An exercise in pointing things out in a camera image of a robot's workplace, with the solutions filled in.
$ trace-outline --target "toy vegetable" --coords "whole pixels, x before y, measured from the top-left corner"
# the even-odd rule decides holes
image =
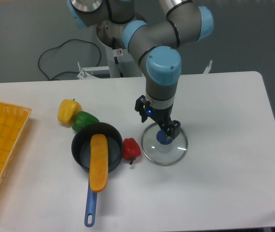
[[[59,107],[58,120],[64,125],[70,126],[74,123],[79,111],[81,111],[81,105],[75,99],[64,99]]]
[[[133,138],[123,140],[122,156],[125,160],[130,161],[130,165],[141,155],[141,149]]]
[[[100,121],[95,116],[84,111],[79,111],[72,128],[74,131],[80,131],[85,126],[88,126],[90,124],[97,123],[97,122],[100,122]]]

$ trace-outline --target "gray floor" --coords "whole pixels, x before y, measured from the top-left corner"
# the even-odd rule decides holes
[[[213,60],[212,72],[258,71],[262,74],[275,116],[275,0],[197,0],[213,13],[213,34],[199,43],[182,46],[183,74],[202,73]],[[157,0],[136,0],[136,12],[155,24],[165,19]],[[79,29],[66,1],[0,1],[0,82],[43,81],[40,54],[72,38],[94,42],[103,51],[95,28]],[[71,43],[42,59],[49,76],[94,66],[96,48]],[[74,79],[75,75],[62,78]]]

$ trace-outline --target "yellow bell pepper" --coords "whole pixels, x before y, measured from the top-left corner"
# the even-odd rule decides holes
[[[81,111],[81,105],[75,99],[64,99],[59,107],[58,120],[66,126],[71,126],[79,111]]]

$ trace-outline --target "blue joint cap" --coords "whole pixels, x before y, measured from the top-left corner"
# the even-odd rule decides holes
[[[198,8],[200,9],[200,12],[201,12],[202,26],[201,26],[200,37],[197,41],[207,37],[214,30],[214,18],[210,10],[208,10],[207,7],[205,6],[199,6]]]
[[[129,51],[129,43],[130,43],[130,40],[131,40],[133,34],[137,31],[138,28],[140,28],[143,25],[148,26],[148,24],[145,23],[144,21],[136,20],[136,21],[129,23],[126,26],[126,28],[124,28],[123,34],[122,34],[122,41],[123,41],[124,45],[126,46],[126,48],[128,49],[128,51]]]
[[[154,82],[162,86],[173,85],[181,74],[181,56],[170,47],[156,47],[149,53],[146,68]]]
[[[78,17],[78,15],[76,14],[75,9],[73,8],[72,4],[71,4],[71,0],[66,0],[66,3],[74,17],[75,22],[77,23],[78,27],[83,29],[83,28],[87,28],[87,26],[83,23],[83,21],[81,21],[81,19]]]

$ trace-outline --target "black cable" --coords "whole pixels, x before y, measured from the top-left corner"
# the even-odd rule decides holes
[[[41,67],[40,67],[40,60],[41,60],[42,56],[43,56],[46,52],[49,52],[49,51],[54,50],[54,49],[57,49],[57,48],[61,48],[64,44],[66,44],[66,43],[68,43],[68,42],[71,42],[71,41],[84,42],[84,43],[91,44],[91,45],[95,46],[95,47],[98,49],[99,54],[100,54],[99,61],[98,61],[97,65],[96,65],[95,67],[97,67],[97,66],[99,65],[99,63],[100,63],[100,61],[101,61],[101,58],[102,58],[102,54],[101,54],[100,48],[99,48],[95,43],[92,43],[92,42],[89,42],[89,41],[85,41],[85,40],[80,40],[80,39],[70,39],[70,40],[65,41],[63,44],[61,44],[61,45],[58,46],[58,47],[49,48],[48,50],[44,51],[44,52],[40,55],[39,61],[38,61],[38,67],[39,67],[39,70],[47,77],[48,81],[54,81],[54,80],[58,80],[58,81],[59,81],[59,79],[55,79],[55,78],[58,77],[58,76],[60,76],[60,75],[62,75],[62,74],[65,74],[65,73],[79,73],[79,72],[74,72],[74,71],[66,71],[66,72],[61,72],[61,73],[55,75],[55,76],[52,77],[52,78],[49,78],[49,76],[48,76],[48,75],[41,69]]]

